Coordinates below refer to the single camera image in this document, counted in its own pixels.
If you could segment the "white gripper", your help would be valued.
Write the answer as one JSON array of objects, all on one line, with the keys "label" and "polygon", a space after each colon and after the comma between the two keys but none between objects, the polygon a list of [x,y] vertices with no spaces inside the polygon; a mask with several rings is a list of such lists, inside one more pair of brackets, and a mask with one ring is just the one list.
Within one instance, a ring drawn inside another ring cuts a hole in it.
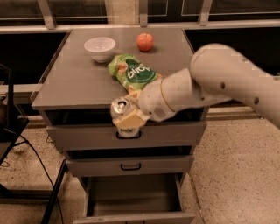
[{"label": "white gripper", "polygon": [[147,115],[152,121],[162,122],[175,116],[175,112],[167,105],[162,93],[163,80],[158,79],[148,83],[143,90],[129,91],[129,96],[138,99],[140,109],[134,109],[126,115],[113,120],[113,124],[120,129],[139,128],[146,124]]}]

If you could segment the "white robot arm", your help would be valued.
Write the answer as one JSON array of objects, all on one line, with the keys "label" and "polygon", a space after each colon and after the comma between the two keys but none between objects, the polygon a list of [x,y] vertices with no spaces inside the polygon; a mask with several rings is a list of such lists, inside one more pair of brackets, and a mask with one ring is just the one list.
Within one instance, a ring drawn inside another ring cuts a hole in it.
[{"label": "white robot arm", "polygon": [[241,102],[280,128],[280,79],[264,72],[235,49],[221,44],[202,46],[188,68],[120,97],[111,107],[120,129],[162,122],[181,110],[203,108],[232,99]]}]

